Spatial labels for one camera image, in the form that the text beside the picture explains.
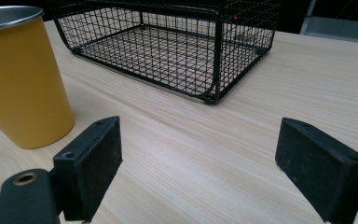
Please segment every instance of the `wooden table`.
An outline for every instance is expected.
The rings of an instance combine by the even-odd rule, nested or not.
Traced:
[[[124,161],[93,223],[323,223],[275,150],[287,117],[358,151],[357,43],[278,32],[269,55],[219,105],[205,105],[81,60],[46,26],[76,124],[32,150],[0,132],[0,186],[50,170],[93,121],[119,115]]]

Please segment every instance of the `silver metal rim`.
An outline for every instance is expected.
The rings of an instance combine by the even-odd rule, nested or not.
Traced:
[[[5,15],[5,21],[0,20],[0,30],[24,24],[43,16],[40,7],[8,6],[0,7],[0,17]]]

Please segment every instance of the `table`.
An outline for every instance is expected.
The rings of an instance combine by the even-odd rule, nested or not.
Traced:
[[[93,223],[323,223],[275,163],[281,119],[358,151],[358,43],[277,32],[270,53],[206,105],[79,59],[52,21],[46,27],[76,124],[39,149],[0,132],[0,186],[23,170],[50,170],[93,121],[119,115],[124,161]]]

